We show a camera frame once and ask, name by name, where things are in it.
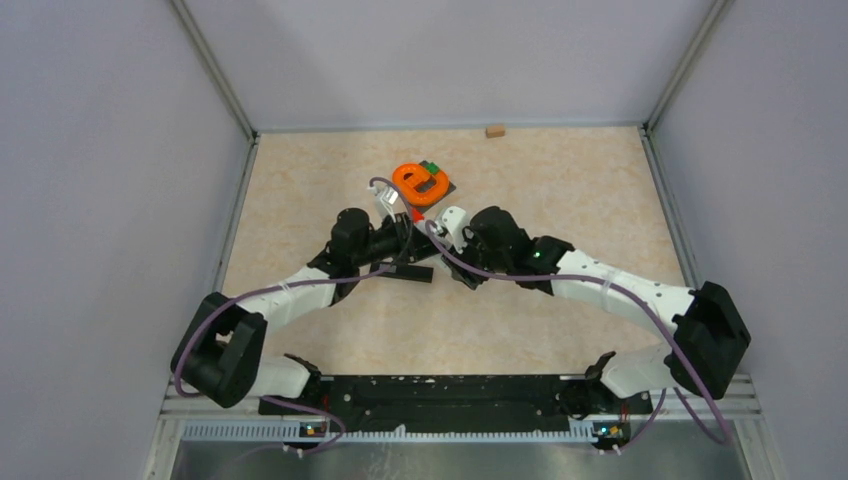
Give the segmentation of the black remote control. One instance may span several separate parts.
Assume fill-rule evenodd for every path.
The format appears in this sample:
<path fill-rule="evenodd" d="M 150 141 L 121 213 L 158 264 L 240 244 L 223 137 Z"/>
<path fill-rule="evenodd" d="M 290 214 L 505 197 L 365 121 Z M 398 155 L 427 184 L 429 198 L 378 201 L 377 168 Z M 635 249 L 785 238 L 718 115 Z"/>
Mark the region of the black remote control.
<path fill-rule="evenodd" d="M 391 265 L 380 274 L 384 278 L 418 283 L 431 283 L 433 276 L 434 269 L 431 267 L 403 264 Z"/>

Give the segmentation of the white remote control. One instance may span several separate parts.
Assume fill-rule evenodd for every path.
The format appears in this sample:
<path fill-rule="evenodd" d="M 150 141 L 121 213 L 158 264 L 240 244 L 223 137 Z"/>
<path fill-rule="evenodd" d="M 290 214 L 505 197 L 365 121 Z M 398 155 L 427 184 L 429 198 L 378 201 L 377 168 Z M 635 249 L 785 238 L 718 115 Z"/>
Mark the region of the white remote control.
<path fill-rule="evenodd" d="M 423 260 L 441 254 L 441 250 L 449 250 L 450 241 L 440 234 L 439 226 L 434 228 L 427 226 L 428 220 L 415 223 L 415 233 L 412 237 L 413 256 Z"/>

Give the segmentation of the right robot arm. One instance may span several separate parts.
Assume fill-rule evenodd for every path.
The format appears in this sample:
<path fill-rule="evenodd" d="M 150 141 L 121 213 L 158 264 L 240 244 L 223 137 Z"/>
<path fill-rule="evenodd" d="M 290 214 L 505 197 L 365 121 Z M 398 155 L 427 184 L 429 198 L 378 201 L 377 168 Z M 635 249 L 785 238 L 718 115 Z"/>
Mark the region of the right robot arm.
<path fill-rule="evenodd" d="M 662 388 L 722 399 L 751 343 L 729 292 L 645 279 L 592 258 L 551 236 L 532 238 L 506 210 L 474 216 L 446 208 L 422 231 L 455 279 L 471 289 L 487 280 L 514 282 L 556 298 L 592 304 L 658 338 L 639 350 L 603 355 L 586 374 L 589 404 L 612 412 L 627 397 Z"/>

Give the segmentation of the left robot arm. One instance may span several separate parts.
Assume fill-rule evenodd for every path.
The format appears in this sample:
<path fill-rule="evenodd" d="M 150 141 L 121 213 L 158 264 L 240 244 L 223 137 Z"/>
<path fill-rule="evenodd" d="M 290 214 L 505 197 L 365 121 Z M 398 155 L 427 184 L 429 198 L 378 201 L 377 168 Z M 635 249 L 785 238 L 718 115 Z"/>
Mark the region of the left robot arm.
<path fill-rule="evenodd" d="M 170 363 L 178 394 L 223 408 L 249 396 L 275 396 L 297 413 L 314 410 L 321 397 L 316 367 L 293 355 L 263 358 L 266 337 L 346 298 L 364 279 L 364 267 L 377 275 L 435 255 L 424 223 L 412 210 L 373 226 L 364 210 L 345 209 L 324 248 L 288 279 L 237 297 L 204 297 Z"/>

